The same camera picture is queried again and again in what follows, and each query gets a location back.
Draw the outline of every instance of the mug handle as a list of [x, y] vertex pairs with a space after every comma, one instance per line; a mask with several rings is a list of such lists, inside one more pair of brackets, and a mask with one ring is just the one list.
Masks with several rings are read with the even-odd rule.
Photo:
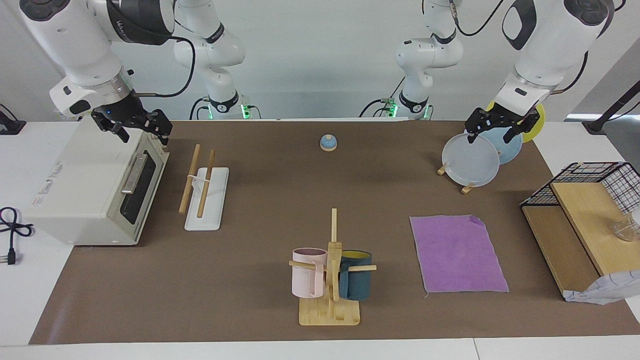
[[324, 265], [317, 261], [313, 262], [316, 266], [316, 280], [314, 281], [314, 292], [312, 297], [320, 297], [324, 292]]
[[343, 263], [340, 266], [339, 293], [343, 299], [349, 298], [349, 264]]

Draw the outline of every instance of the white rectangular base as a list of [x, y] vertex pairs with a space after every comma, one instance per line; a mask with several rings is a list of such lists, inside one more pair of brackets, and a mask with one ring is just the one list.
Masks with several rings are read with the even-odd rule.
[[[207, 175], [207, 168], [198, 169], [197, 176], [204, 179]], [[203, 181], [193, 180], [193, 193], [191, 203], [187, 212], [187, 220], [184, 229], [187, 231], [212, 231], [220, 228], [222, 222], [222, 209], [225, 205], [225, 194], [227, 192], [227, 179], [229, 178], [229, 168], [213, 168], [211, 172], [211, 183], [207, 202], [204, 205], [202, 218], [198, 218], [198, 207], [200, 205], [200, 195], [202, 194]]]

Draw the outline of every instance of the clear glass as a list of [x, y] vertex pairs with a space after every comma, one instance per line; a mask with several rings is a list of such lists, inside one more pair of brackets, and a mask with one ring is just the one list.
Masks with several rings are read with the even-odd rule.
[[640, 209], [636, 209], [613, 223], [613, 232], [617, 237], [625, 241], [640, 241], [640, 224], [634, 220], [638, 215], [633, 215], [639, 211]]

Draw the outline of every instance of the yellow plate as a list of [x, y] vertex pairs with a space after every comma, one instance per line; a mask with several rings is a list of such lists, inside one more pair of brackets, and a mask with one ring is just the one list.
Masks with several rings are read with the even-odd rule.
[[[489, 111], [493, 108], [493, 105], [495, 104], [495, 101], [491, 101], [491, 103], [489, 104], [489, 106], [486, 107], [486, 110]], [[536, 106], [536, 110], [538, 111], [538, 113], [540, 114], [540, 119], [538, 120], [538, 122], [536, 123], [536, 125], [534, 125], [533, 129], [531, 129], [531, 131], [529, 131], [528, 133], [523, 133], [522, 134], [522, 142], [530, 142], [531, 140], [533, 140], [533, 138], [535, 138], [538, 134], [540, 134], [540, 131], [542, 131], [542, 127], [545, 125], [545, 119], [547, 117], [547, 114], [545, 112], [545, 107], [542, 106], [542, 104], [538, 104]]]

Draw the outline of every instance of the pink mug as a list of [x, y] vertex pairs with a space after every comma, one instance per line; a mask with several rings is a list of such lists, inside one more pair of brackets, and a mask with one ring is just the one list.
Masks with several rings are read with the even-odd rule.
[[326, 250], [314, 247], [301, 247], [293, 250], [293, 261], [314, 264], [315, 270], [292, 267], [291, 292], [297, 297], [314, 299], [324, 294], [324, 266]]

